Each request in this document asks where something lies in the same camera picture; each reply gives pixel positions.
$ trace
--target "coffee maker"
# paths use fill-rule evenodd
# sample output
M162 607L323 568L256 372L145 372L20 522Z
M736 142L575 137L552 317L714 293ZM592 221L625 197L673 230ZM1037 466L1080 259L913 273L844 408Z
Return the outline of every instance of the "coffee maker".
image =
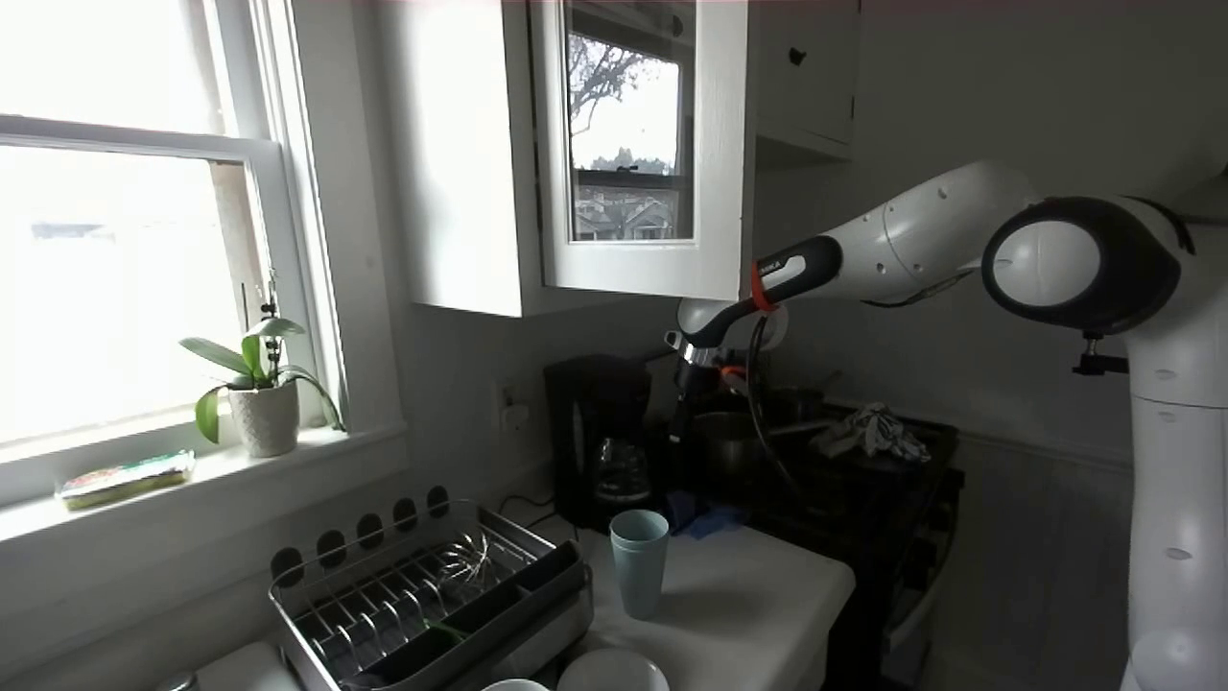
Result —
M547 363L552 502L569 522L607 530L617 509L657 499L648 393L641 362L597 353Z

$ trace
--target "teal cup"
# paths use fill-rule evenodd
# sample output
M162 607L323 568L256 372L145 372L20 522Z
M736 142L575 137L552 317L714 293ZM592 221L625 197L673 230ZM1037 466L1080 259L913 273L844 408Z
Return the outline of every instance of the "teal cup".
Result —
M621 509L611 520L615 584L630 619L654 619L666 584L670 520Z

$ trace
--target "white robotic arm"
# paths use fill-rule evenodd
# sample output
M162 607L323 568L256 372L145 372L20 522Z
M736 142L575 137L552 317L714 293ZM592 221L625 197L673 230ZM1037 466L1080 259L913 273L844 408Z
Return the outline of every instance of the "white robotic arm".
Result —
M743 303L685 303L680 413L714 384L725 331L796 297L910 303L984 269L1015 314L1124 333L1135 509L1124 691L1228 691L1228 233L1192 238L1147 200L1057 197L964 166L781 251Z

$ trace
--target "dish rack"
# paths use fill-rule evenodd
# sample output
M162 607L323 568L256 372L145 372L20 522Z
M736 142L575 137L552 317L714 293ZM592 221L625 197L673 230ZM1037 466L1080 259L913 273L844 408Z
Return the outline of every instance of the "dish rack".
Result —
M592 626L580 552L491 509L268 600L306 691L469 691L533 677Z

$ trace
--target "cable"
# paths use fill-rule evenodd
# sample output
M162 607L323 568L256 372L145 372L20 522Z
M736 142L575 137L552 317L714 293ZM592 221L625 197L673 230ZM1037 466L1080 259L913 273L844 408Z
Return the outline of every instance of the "cable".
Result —
M800 482L800 477L790 474L790 466L776 454L768 430L766 430L766 408L755 398L755 370L759 370L759 353L766 353L766 331L768 331L768 314L755 317L755 331L753 331L753 343L750 343L750 353L746 353L746 402L750 402L750 413L753 413L753 430L755 430L755 443L759 449L768 454L771 468L781 474L781 481L801 499L801 509L810 514L831 514L824 505L818 505L810 499L810 493Z

